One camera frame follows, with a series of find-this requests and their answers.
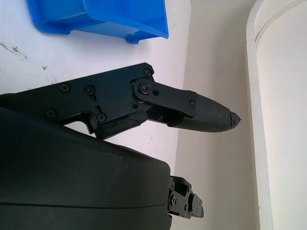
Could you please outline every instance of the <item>black screw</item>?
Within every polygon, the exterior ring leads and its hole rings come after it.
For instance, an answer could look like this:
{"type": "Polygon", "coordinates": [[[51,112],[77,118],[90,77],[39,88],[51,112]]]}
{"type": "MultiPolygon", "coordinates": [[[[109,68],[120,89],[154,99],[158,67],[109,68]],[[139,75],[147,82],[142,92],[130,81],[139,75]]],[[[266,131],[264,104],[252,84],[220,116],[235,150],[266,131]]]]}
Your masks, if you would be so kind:
{"type": "Polygon", "coordinates": [[[152,71],[149,68],[144,69],[145,76],[150,76],[152,74],[152,71]]]}
{"type": "Polygon", "coordinates": [[[191,100],[191,101],[190,101],[190,106],[191,106],[191,107],[194,107],[194,106],[195,106],[195,101],[194,101],[194,100],[191,100]]]}
{"type": "Polygon", "coordinates": [[[146,83],[141,83],[139,87],[141,93],[143,94],[149,94],[150,92],[150,85],[146,83]]]}
{"type": "Polygon", "coordinates": [[[95,87],[92,85],[88,85],[84,89],[85,93],[88,95],[94,95],[95,94],[95,87]]]}
{"type": "Polygon", "coordinates": [[[99,123],[104,123],[106,121],[106,115],[105,114],[97,114],[96,119],[99,123]]]}
{"type": "Polygon", "coordinates": [[[157,89],[153,90],[153,95],[158,96],[159,95],[159,91],[157,89]]]}
{"type": "Polygon", "coordinates": [[[56,116],[57,116],[57,111],[55,111],[54,109],[47,109],[46,117],[52,119],[55,118],[56,116]]]}
{"type": "Polygon", "coordinates": [[[61,85],[59,85],[59,90],[62,92],[69,92],[71,90],[71,87],[69,86],[69,84],[62,83],[61,85]]]}
{"type": "Polygon", "coordinates": [[[170,205],[173,206],[177,203],[177,199],[174,195],[171,196],[170,205]]]}

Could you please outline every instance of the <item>blue storage tray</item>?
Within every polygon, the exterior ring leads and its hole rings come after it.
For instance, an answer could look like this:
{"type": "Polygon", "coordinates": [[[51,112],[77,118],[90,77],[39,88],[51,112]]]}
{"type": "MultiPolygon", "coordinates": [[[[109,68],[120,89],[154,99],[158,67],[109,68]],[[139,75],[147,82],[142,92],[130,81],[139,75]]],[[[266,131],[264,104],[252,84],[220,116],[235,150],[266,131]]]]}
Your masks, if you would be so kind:
{"type": "Polygon", "coordinates": [[[140,40],[168,38],[165,0],[27,0],[35,26],[69,35],[72,30],[140,40]]]}

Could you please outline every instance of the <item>pivot bolt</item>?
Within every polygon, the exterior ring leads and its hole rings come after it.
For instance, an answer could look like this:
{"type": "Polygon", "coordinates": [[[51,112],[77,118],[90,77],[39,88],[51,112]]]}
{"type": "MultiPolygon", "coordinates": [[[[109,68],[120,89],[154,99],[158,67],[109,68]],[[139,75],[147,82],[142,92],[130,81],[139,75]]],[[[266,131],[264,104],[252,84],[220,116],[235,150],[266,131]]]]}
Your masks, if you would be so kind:
{"type": "Polygon", "coordinates": [[[139,87],[141,93],[143,94],[149,94],[150,92],[150,85],[147,83],[141,83],[139,87]]]}

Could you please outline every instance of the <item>rubber grip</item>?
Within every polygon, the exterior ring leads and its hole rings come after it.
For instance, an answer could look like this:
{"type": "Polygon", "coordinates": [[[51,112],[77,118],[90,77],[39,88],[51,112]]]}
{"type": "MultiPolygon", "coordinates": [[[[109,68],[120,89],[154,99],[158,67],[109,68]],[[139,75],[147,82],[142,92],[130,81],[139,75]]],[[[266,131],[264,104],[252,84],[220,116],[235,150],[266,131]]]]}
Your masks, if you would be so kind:
{"type": "Polygon", "coordinates": [[[217,133],[233,129],[241,121],[237,114],[207,97],[197,95],[197,100],[190,104],[194,106],[196,116],[180,117],[171,121],[169,127],[217,133]]]}

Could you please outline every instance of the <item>white wall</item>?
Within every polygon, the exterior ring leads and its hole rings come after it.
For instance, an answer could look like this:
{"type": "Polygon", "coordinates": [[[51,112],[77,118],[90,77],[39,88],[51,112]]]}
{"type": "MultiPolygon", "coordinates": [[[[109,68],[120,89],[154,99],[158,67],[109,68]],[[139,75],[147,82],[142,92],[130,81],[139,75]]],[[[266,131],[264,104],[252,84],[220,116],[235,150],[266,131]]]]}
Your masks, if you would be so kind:
{"type": "Polygon", "coordinates": [[[284,12],[257,48],[275,230],[307,229],[307,1],[284,12]]]}
{"type": "Polygon", "coordinates": [[[246,88],[246,23],[254,0],[192,0],[184,88],[217,100],[242,123],[225,133],[181,130],[175,173],[203,199],[203,219],[173,218],[172,229],[258,226],[246,88]]]}

